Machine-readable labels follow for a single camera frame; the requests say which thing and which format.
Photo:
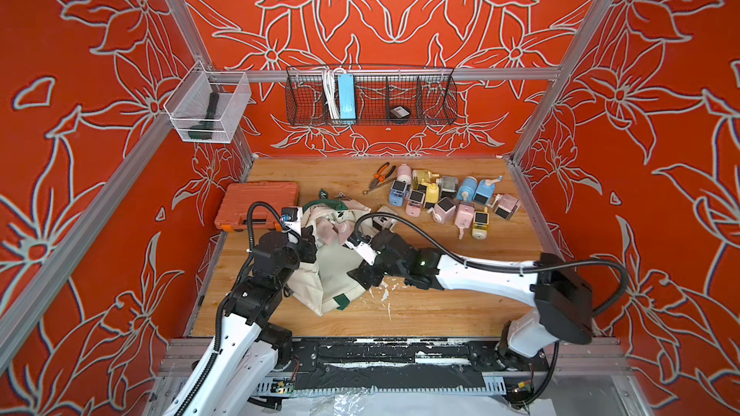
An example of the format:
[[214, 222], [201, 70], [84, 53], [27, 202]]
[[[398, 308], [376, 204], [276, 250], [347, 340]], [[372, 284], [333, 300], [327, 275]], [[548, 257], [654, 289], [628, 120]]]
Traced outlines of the grey white pencil sharpener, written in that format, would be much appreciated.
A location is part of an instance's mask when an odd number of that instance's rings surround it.
[[384, 229], [392, 230], [393, 227], [397, 224], [397, 221], [395, 219], [391, 219], [390, 217], [387, 217], [387, 214], [396, 216], [397, 213], [390, 207], [383, 205], [378, 210], [377, 213], [385, 213], [384, 216], [376, 216], [372, 218], [372, 226], [377, 231], [382, 231]]

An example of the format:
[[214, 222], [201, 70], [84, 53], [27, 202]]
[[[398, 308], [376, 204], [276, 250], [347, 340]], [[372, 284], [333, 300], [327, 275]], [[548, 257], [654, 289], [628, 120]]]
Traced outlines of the cream tote bag green handles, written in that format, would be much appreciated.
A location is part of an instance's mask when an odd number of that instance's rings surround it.
[[304, 207], [302, 225], [303, 228], [312, 226], [314, 229], [317, 260], [315, 263], [302, 263], [291, 275], [287, 286], [292, 296], [315, 314], [323, 316], [333, 310], [342, 310], [366, 291], [348, 277], [348, 271], [360, 265], [360, 256], [345, 245], [339, 246], [337, 241], [323, 245], [317, 238], [317, 225], [322, 221], [333, 226], [343, 221], [356, 224], [360, 217], [370, 212], [369, 207], [350, 198], [309, 203]]

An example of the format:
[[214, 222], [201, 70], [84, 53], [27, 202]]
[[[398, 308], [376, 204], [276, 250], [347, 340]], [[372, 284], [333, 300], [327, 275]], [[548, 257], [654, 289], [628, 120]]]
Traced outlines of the pink square pencil sharpener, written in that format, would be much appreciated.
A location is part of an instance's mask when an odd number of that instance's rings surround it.
[[335, 232], [337, 233], [337, 244], [343, 246], [348, 241], [349, 237], [353, 234], [355, 229], [355, 223], [353, 221], [343, 221], [335, 225]]

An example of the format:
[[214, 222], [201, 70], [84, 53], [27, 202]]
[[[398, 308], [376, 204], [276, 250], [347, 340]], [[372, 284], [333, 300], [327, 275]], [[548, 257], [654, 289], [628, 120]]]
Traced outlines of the blue grey square sharpener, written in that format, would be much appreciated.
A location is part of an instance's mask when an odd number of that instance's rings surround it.
[[388, 203], [394, 207], [402, 207], [408, 194], [409, 185], [402, 180], [394, 180], [390, 192]]

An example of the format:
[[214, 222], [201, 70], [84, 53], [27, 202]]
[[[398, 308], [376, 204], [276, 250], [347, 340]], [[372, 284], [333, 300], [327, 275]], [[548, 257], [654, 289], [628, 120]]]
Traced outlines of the pink cube sharpener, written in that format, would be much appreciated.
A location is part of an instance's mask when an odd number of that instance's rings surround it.
[[436, 223], [444, 225], [455, 216], [457, 204], [451, 198], [442, 198], [432, 208], [433, 219]]

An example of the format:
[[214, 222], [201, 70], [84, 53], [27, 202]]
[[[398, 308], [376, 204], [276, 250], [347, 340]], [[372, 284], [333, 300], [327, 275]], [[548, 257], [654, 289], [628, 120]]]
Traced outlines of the yellow tall pencil sharpener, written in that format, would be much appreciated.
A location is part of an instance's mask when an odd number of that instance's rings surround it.
[[426, 185], [426, 196], [425, 206], [427, 208], [433, 207], [439, 202], [439, 185], [437, 183], [430, 183]]

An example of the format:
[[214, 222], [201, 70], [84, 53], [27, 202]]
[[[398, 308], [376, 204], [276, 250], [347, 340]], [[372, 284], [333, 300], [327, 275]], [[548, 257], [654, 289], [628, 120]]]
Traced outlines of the grey clear pencil sharpener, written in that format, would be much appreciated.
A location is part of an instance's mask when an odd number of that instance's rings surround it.
[[439, 196], [441, 198], [450, 198], [454, 200], [459, 190], [459, 179], [454, 176], [443, 176], [438, 181], [439, 185]]

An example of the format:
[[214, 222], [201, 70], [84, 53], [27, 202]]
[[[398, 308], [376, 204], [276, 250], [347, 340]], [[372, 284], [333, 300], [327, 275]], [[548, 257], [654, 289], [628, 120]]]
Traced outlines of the yellow black square sharpener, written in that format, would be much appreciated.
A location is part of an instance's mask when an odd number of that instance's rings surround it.
[[476, 211], [471, 226], [471, 236], [479, 241], [487, 238], [489, 231], [489, 213]]

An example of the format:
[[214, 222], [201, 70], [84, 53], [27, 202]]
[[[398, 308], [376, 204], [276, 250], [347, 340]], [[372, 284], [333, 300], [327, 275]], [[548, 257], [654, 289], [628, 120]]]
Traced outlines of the blue crank pencil sharpener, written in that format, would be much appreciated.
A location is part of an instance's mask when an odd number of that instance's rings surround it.
[[497, 178], [481, 179], [478, 182], [472, 201], [482, 206], [489, 206], [493, 202], [496, 185], [503, 179], [502, 175]]

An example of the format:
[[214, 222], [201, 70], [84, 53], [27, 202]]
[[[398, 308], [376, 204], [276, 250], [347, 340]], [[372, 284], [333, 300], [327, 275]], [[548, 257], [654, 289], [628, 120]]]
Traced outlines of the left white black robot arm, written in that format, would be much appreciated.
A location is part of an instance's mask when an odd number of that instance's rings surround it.
[[277, 366], [292, 360], [292, 333], [269, 322], [291, 275], [316, 261], [310, 228], [273, 230], [250, 249], [219, 304], [215, 334], [167, 415], [237, 415]]

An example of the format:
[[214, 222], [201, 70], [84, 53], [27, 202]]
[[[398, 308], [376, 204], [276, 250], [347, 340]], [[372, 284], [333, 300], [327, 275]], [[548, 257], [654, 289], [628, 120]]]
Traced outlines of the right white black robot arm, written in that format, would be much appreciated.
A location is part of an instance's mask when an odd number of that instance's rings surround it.
[[439, 247], [418, 250], [389, 230], [351, 236], [344, 246], [362, 259], [348, 276], [364, 289], [398, 277], [421, 290], [473, 291], [529, 306], [503, 330], [503, 354], [532, 358], [556, 342], [588, 345], [594, 337], [592, 288], [553, 254], [527, 262], [466, 259]]

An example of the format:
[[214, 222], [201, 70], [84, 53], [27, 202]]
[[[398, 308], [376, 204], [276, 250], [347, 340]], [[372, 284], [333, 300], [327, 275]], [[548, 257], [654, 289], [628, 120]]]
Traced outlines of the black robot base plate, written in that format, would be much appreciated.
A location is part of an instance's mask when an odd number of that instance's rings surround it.
[[543, 352], [502, 357], [495, 338], [296, 338], [293, 359], [257, 387], [260, 398], [340, 393], [503, 396], [547, 372]]

